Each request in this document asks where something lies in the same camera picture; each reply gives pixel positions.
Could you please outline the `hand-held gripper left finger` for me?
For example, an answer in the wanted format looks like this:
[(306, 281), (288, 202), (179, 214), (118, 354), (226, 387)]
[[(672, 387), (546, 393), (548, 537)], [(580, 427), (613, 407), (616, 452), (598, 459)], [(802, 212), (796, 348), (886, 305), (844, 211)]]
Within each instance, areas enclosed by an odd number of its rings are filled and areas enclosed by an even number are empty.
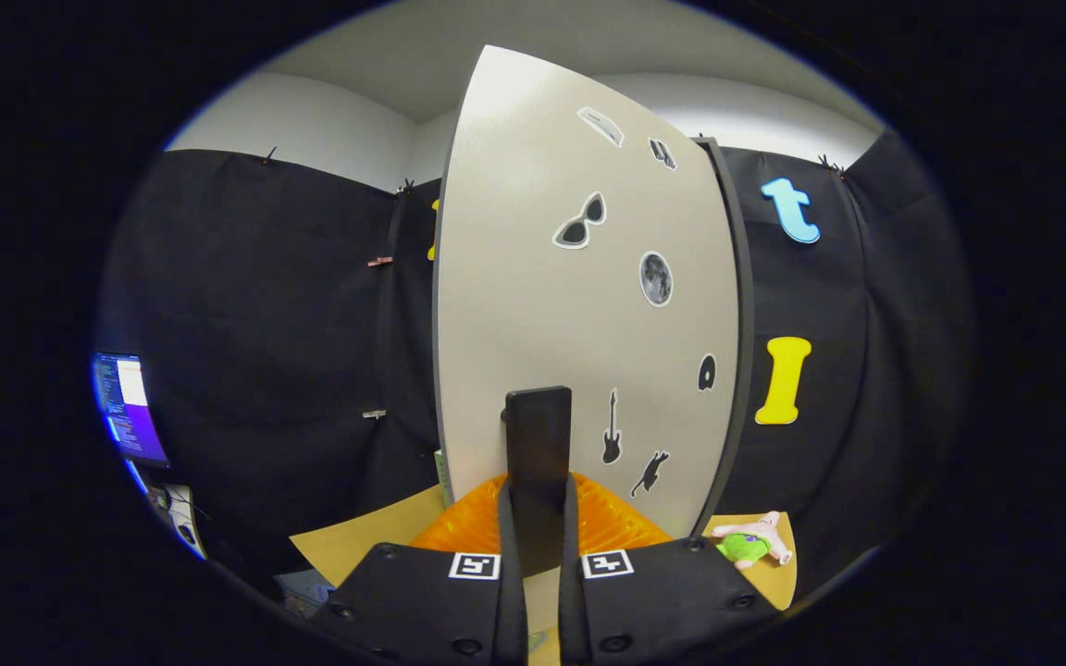
[(310, 627), (364, 665), (526, 665), (508, 477), (462, 497), (410, 545), (372, 545)]

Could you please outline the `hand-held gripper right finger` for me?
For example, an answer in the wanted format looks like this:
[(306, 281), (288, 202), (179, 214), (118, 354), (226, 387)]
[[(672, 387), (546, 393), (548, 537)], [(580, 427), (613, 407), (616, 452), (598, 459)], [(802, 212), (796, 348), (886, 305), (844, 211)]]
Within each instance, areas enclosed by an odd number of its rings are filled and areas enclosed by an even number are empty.
[(631, 510), (580, 474), (565, 484), (558, 634), (563, 665), (711, 665), (782, 611), (706, 536), (585, 548)]

